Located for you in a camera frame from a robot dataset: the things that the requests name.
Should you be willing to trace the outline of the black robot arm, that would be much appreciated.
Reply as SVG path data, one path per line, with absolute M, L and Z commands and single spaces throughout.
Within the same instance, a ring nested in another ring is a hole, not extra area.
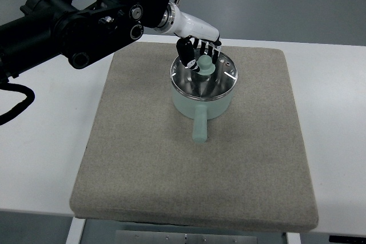
M 195 71 L 196 42 L 213 59 L 220 53 L 218 30 L 170 0 L 27 0 L 21 11 L 1 26 L 3 83 L 58 55 L 83 69 L 140 39 L 144 28 L 178 36 L 178 53 Z

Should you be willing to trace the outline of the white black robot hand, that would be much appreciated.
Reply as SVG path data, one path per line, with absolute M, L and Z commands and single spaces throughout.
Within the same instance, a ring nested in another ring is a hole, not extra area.
M 213 64 L 217 63 L 222 46 L 219 31 L 207 22 L 181 12 L 175 3 L 168 3 L 161 22 L 154 30 L 161 34 L 175 34 L 180 37 L 176 43 L 176 48 L 180 61 L 185 67 L 197 68 L 195 55 L 199 55 L 198 44 L 200 40 L 200 55 L 207 54 L 211 57 Z M 193 44 L 188 37 L 194 38 Z M 206 41 L 209 42 L 207 53 Z

